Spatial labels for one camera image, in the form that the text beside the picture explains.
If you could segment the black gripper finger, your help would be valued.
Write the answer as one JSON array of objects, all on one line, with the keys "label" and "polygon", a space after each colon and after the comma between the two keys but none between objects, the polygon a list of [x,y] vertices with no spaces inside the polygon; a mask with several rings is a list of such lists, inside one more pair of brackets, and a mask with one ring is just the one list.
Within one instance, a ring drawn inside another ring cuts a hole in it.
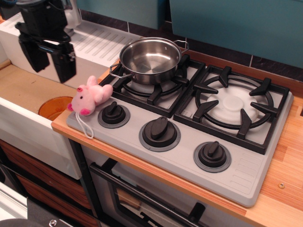
[{"label": "black gripper finger", "polygon": [[76,75],[76,56],[72,44],[49,44],[50,54],[61,83]]},{"label": "black gripper finger", "polygon": [[40,72],[49,66],[47,53],[39,50],[35,40],[27,35],[20,35],[18,40],[26,59],[35,72]]}]

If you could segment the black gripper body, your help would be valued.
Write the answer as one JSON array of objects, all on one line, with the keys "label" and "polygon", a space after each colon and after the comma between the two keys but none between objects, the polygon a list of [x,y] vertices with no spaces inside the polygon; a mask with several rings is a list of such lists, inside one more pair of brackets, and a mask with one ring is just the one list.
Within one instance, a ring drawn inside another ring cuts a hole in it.
[{"label": "black gripper body", "polygon": [[37,50],[39,45],[45,45],[47,51],[71,50],[71,38],[64,31],[67,19],[62,1],[18,0],[16,6],[24,20],[15,25],[23,51]]}]

